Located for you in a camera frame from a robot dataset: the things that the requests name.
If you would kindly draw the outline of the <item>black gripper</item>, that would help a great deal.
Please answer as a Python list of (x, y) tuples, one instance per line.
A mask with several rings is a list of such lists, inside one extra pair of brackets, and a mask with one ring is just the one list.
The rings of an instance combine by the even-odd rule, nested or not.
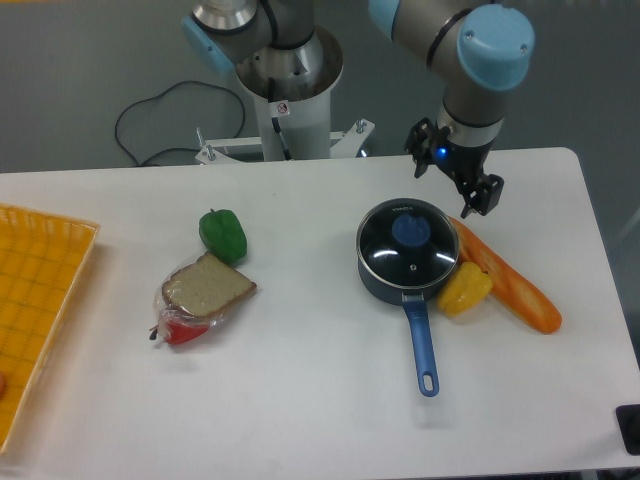
[(433, 160), (431, 139), (434, 132), (434, 124), (428, 118), (421, 119), (409, 130), (404, 149), (415, 164), (414, 177), (424, 175), (435, 160), (436, 166), (454, 182), (463, 196), (460, 216), (466, 218), (471, 213), (486, 216), (498, 205), (504, 187), (502, 177), (484, 173), (484, 162), (493, 142), (467, 147), (447, 138), (437, 138), (433, 144)]

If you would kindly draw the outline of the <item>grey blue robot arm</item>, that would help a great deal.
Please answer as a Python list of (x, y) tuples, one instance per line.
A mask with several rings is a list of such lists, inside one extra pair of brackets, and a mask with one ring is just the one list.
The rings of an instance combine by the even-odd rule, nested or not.
[[(504, 182), (484, 163), (528, 72), (531, 23), (493, 1), (372, 1), (368, 11), (387, 38), (445, 84), (438, 116), (407, 136), (416, 173), (437, 167), (455, 183), (465, 213), (489, 213)], [(311, 2), (199, 1), (182, 29), (205, 64), (235, 73), (252, 95), (265, 160), (345, 155), (345, 144), (330, 139), (330, 94), (343, 53), (317, 25)]]

